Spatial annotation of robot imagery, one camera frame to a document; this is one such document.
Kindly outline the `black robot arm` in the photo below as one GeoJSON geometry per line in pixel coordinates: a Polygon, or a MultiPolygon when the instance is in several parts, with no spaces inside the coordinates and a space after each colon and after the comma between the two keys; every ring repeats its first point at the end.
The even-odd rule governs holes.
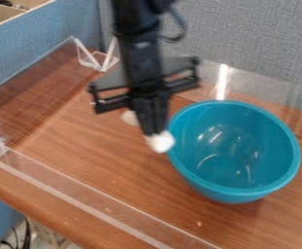
{"type": "Polygon", "coordinates": [[[183,36],[161,34],[161,15],[170,14],[186,27],[173,8],[175,0],[110,0],[113,31],[122,67],[88,85],[94,112],[120,108],[134,112],[141,132],[157,135],[166,129],[169,101],[174,93],[198,86],[195,57],[161,58],[158,41],[177,42],[183,36]]]}

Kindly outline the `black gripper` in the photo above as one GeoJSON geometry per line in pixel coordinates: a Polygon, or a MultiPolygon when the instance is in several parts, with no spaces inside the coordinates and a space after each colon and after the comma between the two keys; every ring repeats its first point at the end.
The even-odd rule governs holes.
{"type": "Polygon", "coordinates": [[[120,56],[121,64],[88,85],[94,113],[132,108],[142,134],[159,134],[166,128],[170,95],[198,87],[199,59],[162,57],[157,43],[120,43],[120,56]]]}

